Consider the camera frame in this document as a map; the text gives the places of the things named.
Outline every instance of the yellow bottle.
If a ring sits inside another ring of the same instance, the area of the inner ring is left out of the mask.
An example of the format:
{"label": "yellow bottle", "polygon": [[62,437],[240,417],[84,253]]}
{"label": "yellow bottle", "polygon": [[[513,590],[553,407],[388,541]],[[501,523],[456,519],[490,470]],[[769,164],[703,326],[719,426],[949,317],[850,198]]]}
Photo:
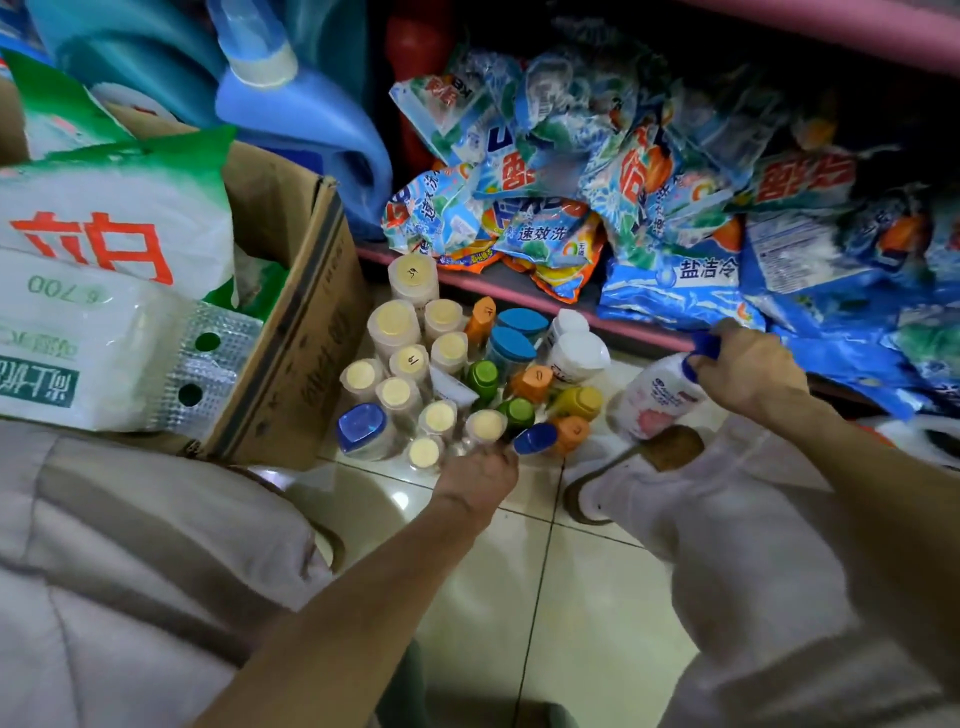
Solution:
{"label": "yellow bottle", "polygon": [[582,417],[587,422],[596,419],[603,409],[603,393],[596,387],[564,389],[547,410],[550,422],[564,417]]}

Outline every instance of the red bottle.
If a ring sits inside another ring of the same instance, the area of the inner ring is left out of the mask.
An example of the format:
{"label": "red bottle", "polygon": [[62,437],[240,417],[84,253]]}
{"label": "red bottle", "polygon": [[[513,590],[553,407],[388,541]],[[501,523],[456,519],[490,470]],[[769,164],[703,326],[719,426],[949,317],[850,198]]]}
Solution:
{"label": "red bottle", "polygon": [[[440,75],[456,45],[451,0],[396,0],[387,20],[384,52],[395,81]],[[409,177],[430,169],[433,155],[409,121],[400,115],[400,140]]]}

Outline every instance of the hand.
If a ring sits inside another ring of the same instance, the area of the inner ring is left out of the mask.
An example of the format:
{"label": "hand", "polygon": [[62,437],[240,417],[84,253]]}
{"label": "hand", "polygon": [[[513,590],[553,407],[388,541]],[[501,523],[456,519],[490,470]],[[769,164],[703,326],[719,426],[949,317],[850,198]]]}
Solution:
{"label": "hand", "polygon": [[691,356],[700,386],[721,407],[771,428],[770,419],[786,401],[810,398],[806,374],[772,333],[744,328],[724,319],[713,328],[721,340],[720,357]]}
{"label": "hand", "polygon": [[493,519],[497,506],[516,486],[516,453],[501,445],[487,445],[444,464],[431,503],[451,501],[465,508],[476,532]]}

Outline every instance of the green circle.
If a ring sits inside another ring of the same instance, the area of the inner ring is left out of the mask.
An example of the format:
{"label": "green circle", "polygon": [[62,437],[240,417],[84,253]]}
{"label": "green circle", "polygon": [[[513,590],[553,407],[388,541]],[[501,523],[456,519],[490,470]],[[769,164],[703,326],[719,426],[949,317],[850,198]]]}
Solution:
{"label": "green circle", "polygon": [[184,384],[177,392],[177,399],[184,407],[195,407],[204,398],[204,390],[198,384]]}
{"label": "green circle", "polygon": [[213,352],[220,346],[220,337],[213,331],[208,331],[198,336],[197,340],[193,342],[193,345],[197,348],[198,352]]}
{"label": "green circle", "polygon": [[496,364],[487,359],[477,362],[476,369],[473,370],[473,375],[476,377],[477,383],[483,386],[495,384],[496,378],[499,376],[496,370]]}

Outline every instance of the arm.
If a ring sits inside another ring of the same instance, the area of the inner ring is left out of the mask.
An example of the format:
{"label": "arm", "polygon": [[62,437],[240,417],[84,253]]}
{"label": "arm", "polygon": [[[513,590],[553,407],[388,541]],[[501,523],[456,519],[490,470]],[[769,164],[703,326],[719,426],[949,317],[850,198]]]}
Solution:
{"label": "arm", "polygon": [[516,485],[516,455],[447,462],[426,508],[281,624],[197,728],[367,724],[420,618]]}
{"label": "arm", "polygon": [[890,448],[812,397],[777,336],[730,319],[715,332],[720,358],[691,362],[707,394],[806,455],[853,516],[864,547],[960,644],[960,478]]}

